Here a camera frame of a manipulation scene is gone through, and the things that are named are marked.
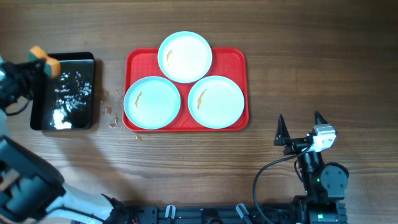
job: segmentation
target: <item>tray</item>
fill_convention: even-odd
[[[127,57],[126,82],[124,93],[138,79],[151,75],[167,78],[159,68],[157,52],[159,49],[136,49]],[[146,130],[138,128],[127,118],[123,110],[123,123],[126,128],[135,132],[194,132],[194,131],[238,131],[249,121],[248,83],[246,61],[243,53],[231,47],[212,47],[213,63],[205,77],[221,75],[230,78],[242,89],[245,105],[241,117],[231,126],[223,129],[210,129],[197,123],[189,112],[187,100],[191,87],[196,83],[177,83],[171,81],[181,94],[181,108],[177,117],[166,127]]]
[[[40,82],[40,91],[33,99],[30,127],[36,131],[90,128],[93,124],[94,55],[75,52],[49,56],[60,61],[61,77]]]

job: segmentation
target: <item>wooden table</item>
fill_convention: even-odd
[[[396,1],[31,2],[0,3],[4,59],[26,61],[28,50],[39,45],[48,52],[90,51],[101,62],[90,130],[33,131],[30,108],[8,121],[14,139],[58,168],[70,185],[140,205],[252,204],[255,174],[283,157],[283,149],[272,145],[278,115],[299,138],[319,110],[338,131],[335,147],[323,153],[325,162],[350,171],[344,200],[349,222],[397,221]],[[180,30],[244,52],[249,124],[235,133],[110,128],[122,115],[116,100],[124,91],[128,53],[158,47]],[[293,161],[267,170],[257,194],[260,202],[303,195]]]

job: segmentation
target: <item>white plate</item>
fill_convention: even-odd
[[[213,54],[207,41],[189,31],[168,36],[157,54],[161,71],[179,83],[191,83],[205,76],[212,60]]]
[[[127,118],[144,129],[159,129],[178,114],[181,97],[177,87],[162,77],[145,77],[133,83],[124,96]]]
[[[188,108],[201,125],[213,129],[226,128],[242,115],[244,97],[234,81],[210,76],[194,84],[189,92]]]

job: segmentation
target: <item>wire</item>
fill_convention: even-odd
[[[264,207],[265,207],[266,209],[270,209],[270,210],[273,210],[273,211],[275,211],[275,212],[290,213],[289,210],[274,208],[274,207],[271,207],[270,205],[264,205]]]
[[[22,111],[24,111],[27,108],[28,104],[29,104],[29,100],[26,102],[26,104],[19,111],[12,112],[12,113],[7,113],[7,111],[4,110],[4,112],[6,113],[7,116],[14,116],[14,115],[20,114]]]
[[[68,208],[68,207],[65,207],[65,206],[53,208],[49,212],[47,212],[47,215],[52,213],[52,212],[55,212],[56,210],[65,210],[65,211],[73,212],[73,213],[76,213],[76,214],[79,214],[79,215],[86,216],[88,218],[94,218],[95,220],[98,220],[98,221],[100,221],[102,223],[105,223],[105,224],[111,224],[111,223],[107,222],[106,220],[103,220],[102,218],[99,218],[99,217],[97,217],[97,216],[95,216],[93,214],[85,213],[85,212],[82,212],[82,211],[79,211],[79,210],[76,210],[76,209],[73,209],[73,208]]]
[[[272,165],[275,165],[275,164],[277,164],[277,163],[280,163],[280,162],[285,162],[285,161],[288,161],[288,160],[291,160],[291,159],[295,159],[295,158],[297,158],[297,157],[300,157],[300,156],[304,155],[305,153],[307,153],[308,150],[310,150],[310,147],[307,147],[306,150],[302,151],[301,153],[299,153],[299,154],[297,154],[297,155],[289,156],[289,157],[286,157],[286,158],[279,159],[279,160],[277,160],[277,161],[268,163],[268,164],[265,165],[263,168],[261,168],[261,170],[257,173],[256,177],[254,178],[254,182],[253,182],[253,200],[254,200],[254,203],[256,204],[257,209],[259,210],[259,213],[260,213],[261,216],[266,220],[267,223],[273,224],[273,223],[266,217],[266,215],[264,214],[264,212],[262,212],[262,210],[261,210],[261,208],[260,208],[260,205],[259,205],[259,203],[258,203],[258,201],[257,201],[256,185],[257,185],[257,180],[258,180],[258,178],[260,177],[261,173],[262,173],[264,170],[266,170],[268,167],[270,167],[270,166],[272,166]]]
[[[297,161],[298,160],[296,160],[296,161],[294,161],[294,170],[296,171],[296,174],[297,174],[297,177],[300,179],[300,181],[301,181],[301,183],[303,182],[303,178],[301,177],[301,175],[300,175],[300,173],[299,173],[299,170],[297,170]]]

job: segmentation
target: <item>table surface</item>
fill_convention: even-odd
[[[39,45],[48,52],[89,51],[99,60],[91,129],[33,131],[30,107],[8,120],[13,138],[70,185],[139,205],[253,204],[255,174],[283,157],[273,146],[278,115],[299,138],[318,110],[338,131],[323,159],[350,171],[349,222],[398,220],[396,1],[32,2],[0,3],[3,59],[26,61]],[[158,47],[180,30],[245,54],[251,117],[242,131],[138,134],[122,128],[127,55]],[[121,128],[109,126],[116,115]],[[303,194],[293,161],[270,168],[257,185],[260,202]]]

